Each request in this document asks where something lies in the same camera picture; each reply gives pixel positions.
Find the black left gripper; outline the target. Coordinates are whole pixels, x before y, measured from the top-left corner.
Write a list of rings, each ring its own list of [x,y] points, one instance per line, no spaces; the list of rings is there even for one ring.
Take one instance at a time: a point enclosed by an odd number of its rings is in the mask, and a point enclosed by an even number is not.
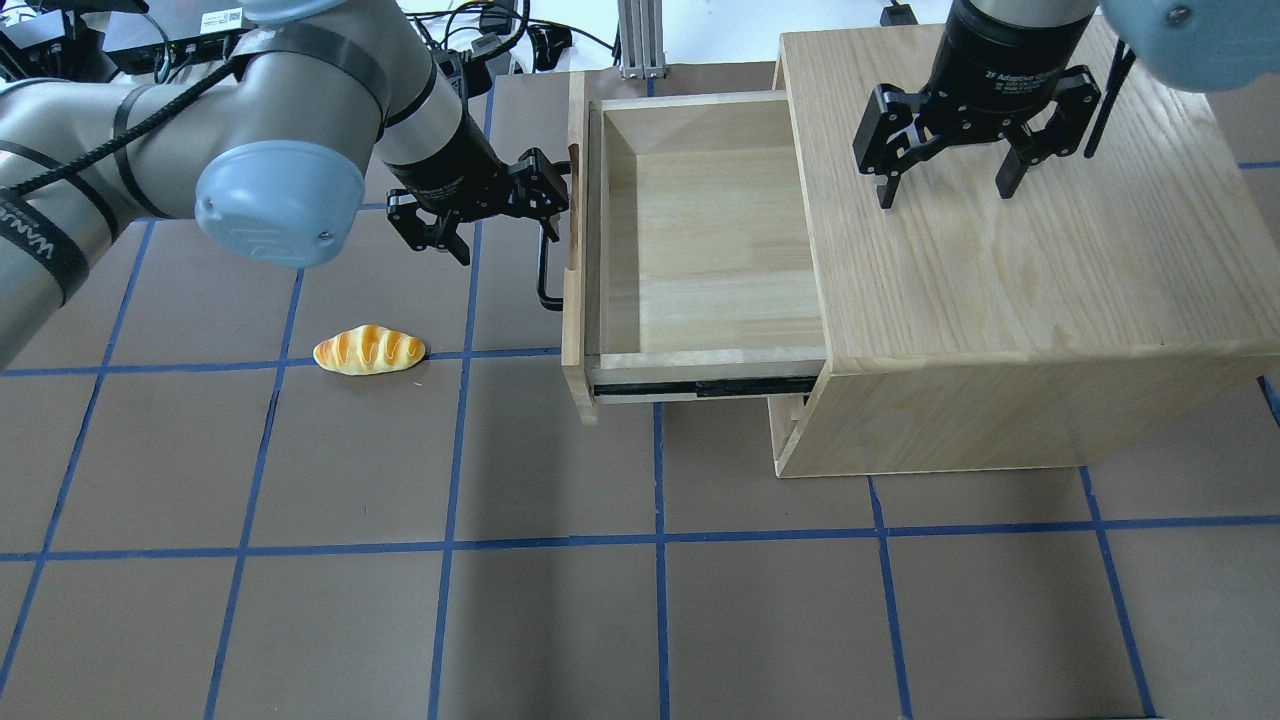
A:
[[[550,243],[561,241],[566,205],[541,208],[540,149],[503,163],[463,105],[420,105],[385,122],[385,165],[399,181],[387,195],[387,219],[413,250],[435,249],[471,265],[458,225],[489,217],[538,219]]]

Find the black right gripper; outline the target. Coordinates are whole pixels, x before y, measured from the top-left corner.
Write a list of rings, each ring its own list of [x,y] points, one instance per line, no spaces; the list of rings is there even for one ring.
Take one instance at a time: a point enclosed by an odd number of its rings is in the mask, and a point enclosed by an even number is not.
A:
[[[899,177],[945,149],[1009,142],[997,176],[1012,199],[1028,170],[1082,145],[1101,91],[1070,60],[1097,1],[954,1],[925,83],[876,85],[852,140],[860,173],[879,176],[879,208]]]

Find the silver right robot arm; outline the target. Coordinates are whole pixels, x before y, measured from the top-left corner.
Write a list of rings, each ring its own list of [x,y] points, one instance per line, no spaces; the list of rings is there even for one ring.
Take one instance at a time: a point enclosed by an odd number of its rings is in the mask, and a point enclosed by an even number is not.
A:
[[[1187,92],[1240,88],[1277,70],[1275,1],[955,1],[916,92],[877,85],[852,140],[879,205],[945,149],[1009,143],[1004,199],[1030,168],[1096,154],[1135,64]]]

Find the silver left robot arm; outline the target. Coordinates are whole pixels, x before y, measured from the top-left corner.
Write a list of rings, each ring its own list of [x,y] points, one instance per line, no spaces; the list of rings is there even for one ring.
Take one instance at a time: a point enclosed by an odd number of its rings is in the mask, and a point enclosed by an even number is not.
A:
[[[9,365],[141,218],[192,219],[288,268],[330,261],[379,160],[413,250],[462,264],[463,223],[549,225],[568,167],[503,163],[394,1],[246,1],[253,29],[186,85],[3,86],[1,346]]]

